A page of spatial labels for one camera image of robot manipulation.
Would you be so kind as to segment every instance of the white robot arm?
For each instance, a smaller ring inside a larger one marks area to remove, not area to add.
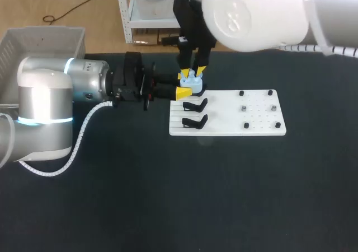
[[[358,0],[202,0],[202,10],[211,33],[240,52],[354,56],[358,47]]]

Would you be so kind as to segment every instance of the white board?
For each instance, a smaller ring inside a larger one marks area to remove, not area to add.
[[[171,101],[169,134],[172,136],[284,136],[286,125],[277,92],[271,90],[205,91],[202,97],[190,96]],[[183,102],[200,105],[208,98],[202,113],[184,111]],[[203,129],[184,128],[183,118],[200,121],[207,114]]]

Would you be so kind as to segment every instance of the black tabletop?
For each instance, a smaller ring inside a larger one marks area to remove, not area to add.
[[[178,70],[174,54],[143,56]],[[62,175],[1,169],[0,251],[358,251],[358,61],[213,53],[205,81],[276,89],[286,136],[172,137],[165,100],[103,109]],[[74,106],[74,139],[90,108]]]

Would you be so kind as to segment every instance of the white cable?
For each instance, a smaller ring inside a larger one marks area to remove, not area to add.
[[[2,168],[7,160],[10,158],[11,153],[13,151],[13,146],[15,144],[15,123],[13,122],[12,118],[8,114],[0,113],[0,116],[5,116],[9,121],[10,125],[10,138],[9,138],[9,145],[7,146],[7,151],[5,157],[0,162],[0,168]]]
[[[286,50],[288,52],[322,52],[318,45],[292,45],[292,46],[280,46],[280,50]],[[358,52],[356,48],[345,48],[343,46],[332,46],[331,52],[342,56],[358,58]]]
[[[79,131],[79,135],[76,141],[76,144],[74,145],[74,149],[72,151],[71,157],[69,158],[68,162],[60,169],[57,170],[56,172],[42,172],[39,171],[33,167],[31,167],[30,165],[28,165],[27,163],[20,161],[19,163],[25,167],[26,169],[28,169],[29,171],[33,172],[36,175],[41,175],[41,176],[46,176],[46,177],[53,177],[53,176],[57,176],[59,174],[62,174],[63,172],[65,172],[65,170],[67,170],[67,168],[71,165],[71,163],[73,162],[79,145],[81,144],[81,140],[84,134],[84,130],[86,129],[86,126],[88,124],[88,121],[90,120],[90,118],[92,117],[92,115],[100,108],[103,108],[105,106],[112,106],[112,102],[108,101],[108,102],[102,102],[98,105],[96,105],[94,108],[92,108],[92,110],[87,114],[86,118],[84,119],[82,126],[81,126],[81,130]]]

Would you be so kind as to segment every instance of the cable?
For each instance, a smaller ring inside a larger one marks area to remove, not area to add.
[[[57,170],[55,172],[42,172],[42,171],[39,171],[33,167],[31,167],[30,165],[28,165],[27,163],[23,162],[23,161],[19,161],[19,163],[25,167],[26,169],[28,169],[28,171],[31,171],[33,172],[34,174],[36,175],[41,175],[41,176],[46,176],[48,178],[51,178],[53,176],[57,176],[59,174],[62,174],[63,172],[65,172],[65,170],[67,170],[67,168],[71,165],[71,163],[73,162],[76,154],[77,154],[77,151],[79,149],[79,145],[81,144],[81,140],[82,140],[82,137],[83,137],[83,134],[84,134],[84,130],[86,129],[86,126],[88,124],[88,121],[90,120],[90,118],[92,117],[92,115],[98,110],[98,109],[101,109],[101,108],[104,108],[106,106],[112,106],[112,102],[111,101],[108,101],[108,102],[102,102],[98,105],[96,105],[94,108],[92,108],[92,110],[87,114],[86,118],[84,119],[83,123],[82,123],[82,126],[81,126],[81,130],[79,131],[79,135],[77,137],[77,141],[76,141],[76,144],[74,145],[74,149],[72,151],[72,154],[71,154],[71,157],[69,158],[68,162],[60,169],[60,170]]]
[[[292,45],[292,46],[280,46],[280,50],[286,50],[288,52],[319,52],[322,50],[318,45]],[[345,48],[343,46],[332,46],[331,52],[342,56],[358,58],[358,52],[356,48]]]
[[[52,25],[55,21],[60,20],[61,18],[63,18],[63,17],[66,16],[67,14],[71,13],[72,11],[74,11],[76,8],[82,6],[83,4],[88,3],[89,1],[91,1],[91,0],[86,0],[86,1],[82,2],[81,4],[79,4],[79,5],[77,5],[77,6],[73,7],[73,8],[71,8],[71,9],[70,9],[69,11],[67,11],[64,15],[62,15],[62,16],[60,16],[60,17],[58,17],[58,18],[55,18],[53,15],[46,15],[45,17],[43,17],[43,21],[44,21],[44,22],[48,22],[49,25]]]
[[[2,168],[7,160],[10,158],[11,153],[13,151],[13,146],[15,144],[15,123],[13,122],[12,118],[8,114],[0,113],[0,116],[5,116],[10,124],[10,139],[9,139],[9,145],[7,146],[7,151],[5,154],[5,157],[0,162],[0,168]]]

